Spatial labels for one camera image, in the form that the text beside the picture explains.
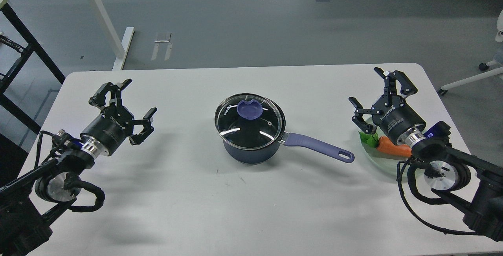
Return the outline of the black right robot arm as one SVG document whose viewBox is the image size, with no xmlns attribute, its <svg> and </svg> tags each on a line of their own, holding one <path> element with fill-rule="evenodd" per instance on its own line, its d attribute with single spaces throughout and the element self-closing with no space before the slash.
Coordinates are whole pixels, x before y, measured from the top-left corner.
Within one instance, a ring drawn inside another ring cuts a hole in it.
<svg viewBox="0 0 503 256">
<path fill-rule="evenodd" d="M 374 71 L 384 80 L 383 94 L 370 109 L 350 97 L 352 121 L 360 128 L 363 142 L 374 140 L 380 151 L 405 157 L 397 163 L 397 184 L 408 211 L 422 224 L 444 234 L 483 235 L 502 241 L 502 168 L 454 149 L 450 127 L 444 121 L 425 130 L 426 122 L 406 102 L 417 88 L 404 72 L 385 72 L 378 67 Z M 441 228 L 417 215 L 401 184 L 404 172 L 417 200 L 454 206 L 463 213 L 469 231 Z"/>
</svg>

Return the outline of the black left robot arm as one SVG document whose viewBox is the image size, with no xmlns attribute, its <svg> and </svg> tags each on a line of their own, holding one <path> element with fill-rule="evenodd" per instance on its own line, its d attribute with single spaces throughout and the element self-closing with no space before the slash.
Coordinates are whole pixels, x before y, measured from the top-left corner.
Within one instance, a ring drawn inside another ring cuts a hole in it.
<svg viewBox="0 0 503 256">
<path fill-rule="evenodd" d="M 104 83 L 88 103 L 99 115 L 74 138 L 63 129 L 39 133 L 34 168 L 1 187 L 1 255 L 25 256 L 47 242 L 50 226 L 65 211 L 94 212 L 102 208 L 105 193 L 83 181 L 99 156 L 111 156 L 128 139 L 141 144 L 154 130 L 149 109 L 136 120 L 122 104 L 121 93 L 132 82 Z"/>
</svg>

